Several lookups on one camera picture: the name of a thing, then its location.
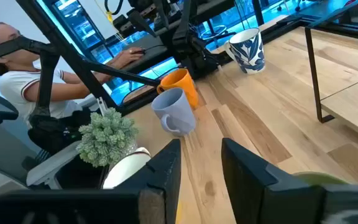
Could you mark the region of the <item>grey desk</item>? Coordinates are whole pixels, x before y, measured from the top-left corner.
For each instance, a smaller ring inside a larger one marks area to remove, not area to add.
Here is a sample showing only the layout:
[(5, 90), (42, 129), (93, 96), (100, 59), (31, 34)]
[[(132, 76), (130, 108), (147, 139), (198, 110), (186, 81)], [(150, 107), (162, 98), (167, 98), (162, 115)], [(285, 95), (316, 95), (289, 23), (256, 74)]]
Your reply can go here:
[(140, 73), (170, 58), (173, 58), (176, 63), (179, 63), (180, 60), (173, 49), (172, 39), (173, 32), (165, 32), (157, 37), (148, 34), (125, 46), (124, 50), (131, 47), (144, 48), (145, 54), (139, 60), (131, 62), (123, 67), (122, 70), (130, 73)]

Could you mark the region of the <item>orange mug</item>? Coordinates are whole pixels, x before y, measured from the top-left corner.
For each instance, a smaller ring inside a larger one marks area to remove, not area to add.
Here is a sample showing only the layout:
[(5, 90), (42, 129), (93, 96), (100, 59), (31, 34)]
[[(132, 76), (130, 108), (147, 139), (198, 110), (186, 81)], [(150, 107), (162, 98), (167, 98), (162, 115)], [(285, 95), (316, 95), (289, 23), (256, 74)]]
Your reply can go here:
[(190, 106), (195, 109), (198, 106), (199, 98), (196, 85), (186, 68), (179, 68), (172, 73), (164, 76), (157, 87), (157, 93), (161, 94), (171, 88), (181, 88), (186, 95)]

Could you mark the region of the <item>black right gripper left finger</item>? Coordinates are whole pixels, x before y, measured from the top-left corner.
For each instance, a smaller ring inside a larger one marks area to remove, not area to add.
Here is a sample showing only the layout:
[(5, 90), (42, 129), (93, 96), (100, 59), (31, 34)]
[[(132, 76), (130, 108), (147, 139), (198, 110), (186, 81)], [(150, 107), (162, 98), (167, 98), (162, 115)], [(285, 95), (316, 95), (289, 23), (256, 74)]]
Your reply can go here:
[(17, 190), (0, 195), (0, 224), (174, 224), (181, 142), (111, 190)]

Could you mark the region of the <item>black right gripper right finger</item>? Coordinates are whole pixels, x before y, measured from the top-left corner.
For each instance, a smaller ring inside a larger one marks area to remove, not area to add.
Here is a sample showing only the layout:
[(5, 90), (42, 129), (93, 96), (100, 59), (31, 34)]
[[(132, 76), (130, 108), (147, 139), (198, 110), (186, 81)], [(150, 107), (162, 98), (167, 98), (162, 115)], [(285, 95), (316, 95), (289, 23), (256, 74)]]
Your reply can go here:
[(358, 224), (358, 185), (310, 185), (230, 138), (221, 149), (237, 224)]

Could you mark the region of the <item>dark framed window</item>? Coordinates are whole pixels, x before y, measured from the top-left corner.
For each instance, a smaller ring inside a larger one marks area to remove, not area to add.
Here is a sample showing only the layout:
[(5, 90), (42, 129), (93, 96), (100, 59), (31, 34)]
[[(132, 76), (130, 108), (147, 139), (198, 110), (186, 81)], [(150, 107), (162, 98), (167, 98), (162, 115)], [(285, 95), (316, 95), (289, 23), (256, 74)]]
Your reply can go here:
[[(157, 53), (157, 50), (163, 50), (163, 46), (154, 47), (155, 45), (162, 44), (159, 42), (156, 44), (151, 42), (154, 37), (145, 31), (135, 31), (126, 37), (114, 31), (115, 28), (113, 28), (111, 24), (110, 27), (113, 29), (113, 35), (109, 38), (104, 38), (80, 0), (37, 1), (67, 38), (69, 43), (73, 44), (80, 54), (95, 62), (107, 63), (122, 50), (126, 50), (132, 46), (148, 49), (146, 53), (149, 54), (149, 56), (152, 56), (151, 53)], [(163, 60), (157, 59), (157, 62), (152, 62), (152, 65), (146, 65), (145, 69), (131, 73), (156, 79), (162, 78), (168, 71), (172, 72), (177, 66), (173, 57), (167, 57)], [(104, 87), (107, 92), (111, 94), (113, 100), (119, 105), (123, 103), (123, 101), (131, 98), (130, 93), (135, 94), (135, 92), (140, 90), (146, 90), (146, 87), (149, 86), (115, 78), (113, 81), (105, 84)]]

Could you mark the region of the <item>potted green succulent plant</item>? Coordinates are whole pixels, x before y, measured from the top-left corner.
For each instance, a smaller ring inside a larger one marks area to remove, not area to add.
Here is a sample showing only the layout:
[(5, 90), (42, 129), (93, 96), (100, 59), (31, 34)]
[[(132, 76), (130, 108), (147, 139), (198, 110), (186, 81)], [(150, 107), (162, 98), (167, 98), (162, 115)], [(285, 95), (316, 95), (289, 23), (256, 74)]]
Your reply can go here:
[(91, 113), (91, 121), (79, 128), (79, 158), (95, 175), (102, 189), (113, 189), (151, 160), (150, 152), (139, 147), (135, 121), (114, 108)]

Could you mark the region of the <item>white mug blue leaf pattern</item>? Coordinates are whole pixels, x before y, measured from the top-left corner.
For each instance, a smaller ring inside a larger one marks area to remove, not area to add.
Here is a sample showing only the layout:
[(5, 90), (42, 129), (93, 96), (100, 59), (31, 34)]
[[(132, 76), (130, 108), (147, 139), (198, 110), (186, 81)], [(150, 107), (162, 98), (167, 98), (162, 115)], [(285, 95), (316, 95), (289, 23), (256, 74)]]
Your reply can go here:
[(255, 74), (265, 68), (264, 45), (259, 28), (235, 34), (223, 47), (243, 73)]

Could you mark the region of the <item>black metal wooden shelf rack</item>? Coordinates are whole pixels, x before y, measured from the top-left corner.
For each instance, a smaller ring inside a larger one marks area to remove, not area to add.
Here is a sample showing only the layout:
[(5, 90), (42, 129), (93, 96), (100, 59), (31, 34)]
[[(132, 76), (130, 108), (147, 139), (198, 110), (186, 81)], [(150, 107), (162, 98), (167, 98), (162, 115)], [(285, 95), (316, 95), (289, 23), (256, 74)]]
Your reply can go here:
[(325, 98), (320, 97), (313, 39), (311, 34), (313, 29), (321, 29), (326, 32), (358, 39), (358, 26), (350, 25), (349, 22), (345, 22), (344, 24), (332, 23), (332, 21), (339, 19), (341, 16), (345, 15), (347, 11), (355, 8), (356, 6), (358, 6), (358, 0), (354, 0), (344, 7), (336, 9), (327, 16), (309, 23), (309, 25), (305, 27), (305, 37), (318, 121), (320, 123), (325, 123), (336, 118), (358, 133), (358, 82)]

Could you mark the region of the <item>person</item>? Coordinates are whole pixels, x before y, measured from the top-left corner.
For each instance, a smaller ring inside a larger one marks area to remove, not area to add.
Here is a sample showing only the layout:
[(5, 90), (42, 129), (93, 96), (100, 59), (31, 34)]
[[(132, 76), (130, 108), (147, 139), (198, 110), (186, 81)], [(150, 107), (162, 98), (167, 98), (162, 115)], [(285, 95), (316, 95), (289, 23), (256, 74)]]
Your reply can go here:
[[(19, 36), (21, 33), (17, 29), (0, 22), (0, 44)], [(35, 109), (39, 94), (42, 69), (34, 66), (38, 59), (37, 54), (26, 50), (0, 57), (0, 92), (27, 123), (30, 123), (30, 114)], [(75, 101), (89, 94), (89, 89), (77, 74), (56, 68), (53, 72), (50, 115), (60, 119), (81, 111), (82, 107)]]

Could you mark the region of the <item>office chair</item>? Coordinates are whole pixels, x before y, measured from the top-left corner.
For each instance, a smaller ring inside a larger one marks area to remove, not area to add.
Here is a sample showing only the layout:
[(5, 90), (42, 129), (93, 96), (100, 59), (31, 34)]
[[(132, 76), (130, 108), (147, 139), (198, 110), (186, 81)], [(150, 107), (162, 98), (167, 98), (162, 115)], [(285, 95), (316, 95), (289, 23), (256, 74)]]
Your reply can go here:
[(22, 134), (27, 126), (18, 111), (0, 96), (0, 174), (29, 189), (80, 189), (85, 183), (67, 172), (78, 156), (74, 142), (51, 156)]

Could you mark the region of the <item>lavender grey mug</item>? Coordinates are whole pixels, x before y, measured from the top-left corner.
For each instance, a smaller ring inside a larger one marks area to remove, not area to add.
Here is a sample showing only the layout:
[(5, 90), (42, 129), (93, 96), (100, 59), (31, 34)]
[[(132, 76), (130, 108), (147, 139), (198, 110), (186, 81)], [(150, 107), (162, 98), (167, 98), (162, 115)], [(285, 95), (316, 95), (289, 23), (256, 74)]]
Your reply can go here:
[(172, 88), (159, 94), (151, 108), (162, 128), (174, 136), (185, 136), (196, 128), (195, 116), (181, 88)]

